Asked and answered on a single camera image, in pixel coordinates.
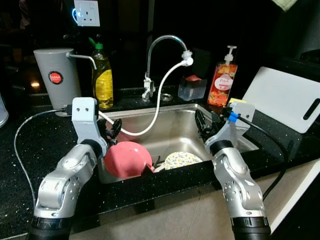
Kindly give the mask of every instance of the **chrome faucet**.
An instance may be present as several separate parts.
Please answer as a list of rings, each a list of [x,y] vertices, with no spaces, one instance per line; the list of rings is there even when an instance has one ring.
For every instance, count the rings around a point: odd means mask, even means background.
[[[144,82],[144,84],[143,84],[144,93],[142,94],[142,100],[144,102],[149,102],[150,98],[152,98],[152,96],[154,95],[154,92],[156,91],[155,83],[154,83],[154,81],[152,81],[150,79],[151,53],[152,53],[152,50],[154,49],[155,45],[157,43],[159,43],[161,40],[165,40],[165,39],[175,40],[182,46],[182,48],[183,48],[182,58],[183,59],[187,59],[192,55],[192,52],[187,49],[187,46],[182,41],[182,39],[175,36],[175,35],[163,35],[163,36],[158,37],[156,40],[154,40],[148,50],[148,56],[147,56],[147,67],[146,67],[146,72],[145,72],[144,81],[143,81]]]

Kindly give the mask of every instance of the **cutting board handle hole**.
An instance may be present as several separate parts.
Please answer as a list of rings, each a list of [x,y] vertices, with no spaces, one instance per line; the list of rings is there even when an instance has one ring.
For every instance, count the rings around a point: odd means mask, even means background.
[[[320,98],[317,98],[316,100],[314,100],[311,106],[309,107],[309,109],[306,111],[305,115],[303,116],[303,119],[308,120],[319,104],[320,104]]]

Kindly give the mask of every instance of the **wall socket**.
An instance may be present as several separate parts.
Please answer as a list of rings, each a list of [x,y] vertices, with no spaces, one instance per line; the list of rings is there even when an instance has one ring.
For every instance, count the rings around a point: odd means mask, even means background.
[[[98,1],[74,0],[78,26],[100,27]]]

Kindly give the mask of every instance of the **stainless steel sink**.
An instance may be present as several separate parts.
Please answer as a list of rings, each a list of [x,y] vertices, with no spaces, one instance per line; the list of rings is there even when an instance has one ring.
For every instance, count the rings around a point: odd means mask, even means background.
[[[203,161],[212,159],[199,138],[198,129],[195,122],[195,111],[199,109],[204,113],[207,123],[211,121],[211,114],[198,104],[186,104],[176,106],[165,106],[160,108],[158,118],[152,129],[141,136],[128,136],[120,133],[117,137],[119,142],[133,141],[143,145],[155,161],[160,156],[161,160],[178,151],[195,154]],[[112,119],[121,119],[122,127],[130,132],[140,132],[144,130],[152,121],[156,109],[146,108],[139,110],[128,110],[119,112],[109,112],[107,115]],[[240,138],[237,142],[238,150],[246,152],[258,149],[253,143]],[[99,177],[101,182],[117,182],[122,179],[112,177],[105,169],[103,162],[99,166]]]

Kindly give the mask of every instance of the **black countertop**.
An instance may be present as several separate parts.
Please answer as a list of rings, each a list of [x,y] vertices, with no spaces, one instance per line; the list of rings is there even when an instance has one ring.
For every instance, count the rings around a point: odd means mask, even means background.
[[[155,106],[154,102],[142,102],[140,89],[118,94],[125,97],[118,97],[110,111]],[[161,105],[186,103],[190,102],[175,97],[173,101]],[[33,213],[31,192],[15,156],[15,132],[26,118],[49,109],[50,106],[37,106],[23,110],[0,128],[0,239],[26,233]],[[289,168],[320,158],[318,125],[314,124],[307,133],[300,134],[258,111],[255,112],[253,122],[274,135],[288,149]],[[276,173],[281,169],[283,156],[275,143],[253,128],[247,131],[245,137],[259,147],[259,150],[242,154],[253,178]],[[22,128],[17,139],[17,148],[35,189],[39,188],[42,179],[55,169],[57,162],[76,141],[77,135],[69,117],[49,114],[32,120]],[[203,194],[219,188],[211,161],[111,184],[101,184],[95,172],[81,191],[75,213],[76,222],[79,225],[84,221],[97,222],[98,214],[128,206],[136,206],[136,213],[141,212],[141,208],[142,211],[148,211],[154,209],[152,202],[158,199],[181,201],[191,197],[193,193]]]

